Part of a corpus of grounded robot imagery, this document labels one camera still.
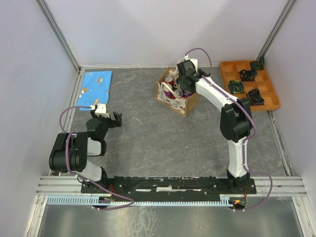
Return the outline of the red Coke can front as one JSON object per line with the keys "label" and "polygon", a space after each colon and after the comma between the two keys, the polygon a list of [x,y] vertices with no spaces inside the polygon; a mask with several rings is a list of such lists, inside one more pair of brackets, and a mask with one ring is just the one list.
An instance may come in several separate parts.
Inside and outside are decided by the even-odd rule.
{"label": "red Coke can front", "polygon": [[176,96],[172,94],[172,98],[173,98],[173,99],[183,97],[183,91],[180,90],[180,89],[175,89],[175,90],[174,90],[174,93],[175,93]]}

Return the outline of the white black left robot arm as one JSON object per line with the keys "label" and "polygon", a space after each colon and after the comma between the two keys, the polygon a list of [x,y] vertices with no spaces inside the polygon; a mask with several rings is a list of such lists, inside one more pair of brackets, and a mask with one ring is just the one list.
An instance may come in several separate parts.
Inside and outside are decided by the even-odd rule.
{"label": "white black left robot arm", "polygon": [[104,156],[107,149],[106,133],[110,128],[122,126],[122,114],[113,112],[110,115],[96,115],[86,122],[86,132],[76,135],[59,133],[49,156],[49,167],[52,171],[67,173],[69,170],[92,180],[92,187],[100,193],[109,188],[109,180],[104,168],[90,163],[88,157]]}

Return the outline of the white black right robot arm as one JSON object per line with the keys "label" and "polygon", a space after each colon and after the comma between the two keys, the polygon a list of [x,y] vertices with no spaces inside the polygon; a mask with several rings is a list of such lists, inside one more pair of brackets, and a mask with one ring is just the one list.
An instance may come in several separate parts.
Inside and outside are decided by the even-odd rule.
{"label": "white black right robot arm", "polygon": [[202,95],[221,112],[220,131],[228,141],[230,159],[225,181],[230,192],[240,192],[250,181],[247,143],[254,127],[250,103],[222,89],[209,74],[196,67],[193,59],[180,61],[177,71],[182,90]]}

